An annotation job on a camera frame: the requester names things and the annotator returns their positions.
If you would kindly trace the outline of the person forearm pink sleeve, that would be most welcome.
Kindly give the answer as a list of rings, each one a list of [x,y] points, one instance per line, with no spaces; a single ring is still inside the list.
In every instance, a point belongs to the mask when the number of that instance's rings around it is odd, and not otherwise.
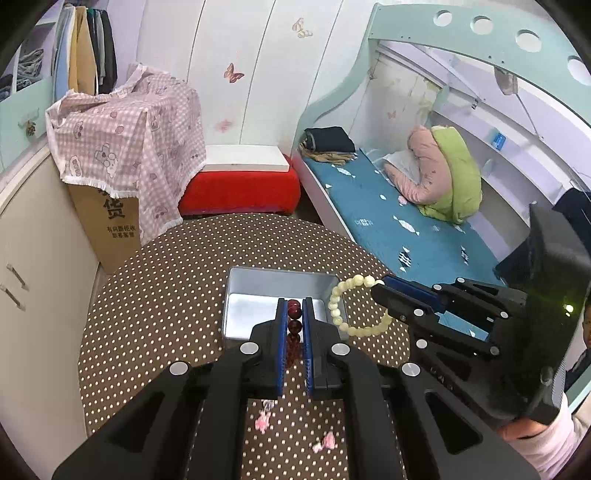
[[[562,395],[559,414],[541,434],[508,442],[538,472],[541,479],[554,479],[573,458],[590,428],[590,399],[571,414]]]

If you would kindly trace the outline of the person right hand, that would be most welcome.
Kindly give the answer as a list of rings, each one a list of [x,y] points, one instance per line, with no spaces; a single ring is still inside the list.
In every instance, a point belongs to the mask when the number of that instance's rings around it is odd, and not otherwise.
[[[497,434],[507,442],[517,439],[531,438],[543,433],[547,425],[529,418],[520,418],[497,430]]]

